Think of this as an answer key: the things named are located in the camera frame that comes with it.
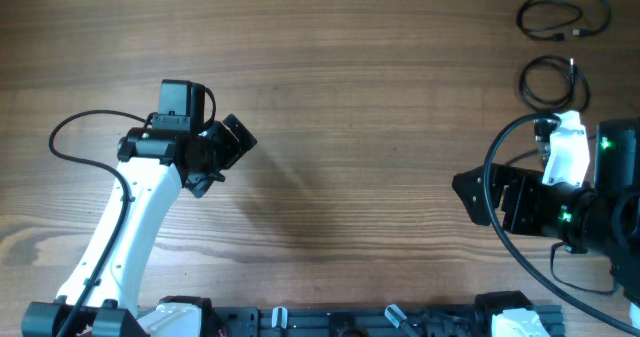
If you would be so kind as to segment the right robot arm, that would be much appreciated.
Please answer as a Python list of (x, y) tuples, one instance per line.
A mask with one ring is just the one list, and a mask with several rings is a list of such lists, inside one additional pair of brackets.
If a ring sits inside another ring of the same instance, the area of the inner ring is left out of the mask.
[[(497, 164), (495, 155), (517, 127), (532, 122), (542, 171)], [(639, 122), (609, 120), (597, 127), (596, 152), (575, 111), (520, 117), (493, 140), (483, 164), (459, 173), (452, 187), (476, 225), (491, 226), (512, 257), (542, 286), (578, 310), (620, 331), (639, 333)], [(598, 253), (611, 265), (615, 288), (630, 302), (622, 322), (565, 292), (566, 282), (548, 279), (510, 237), (558, 239), (572, 254)]]

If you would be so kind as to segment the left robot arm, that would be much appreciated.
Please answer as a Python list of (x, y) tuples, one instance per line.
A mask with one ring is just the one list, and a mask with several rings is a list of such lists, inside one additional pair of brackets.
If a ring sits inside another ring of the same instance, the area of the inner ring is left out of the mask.
[(216, 120), (206, 86), (165, 79), (159, 106), (120, 139), (115, 183), (74, 271), (50, 302), (31, 303), (25, 336), (225, 336), (208, 298), (169, 296), (138, 313), (142, 277), (159, 228), (184, 190), (201, 198), (257, 143), (234, 116)]

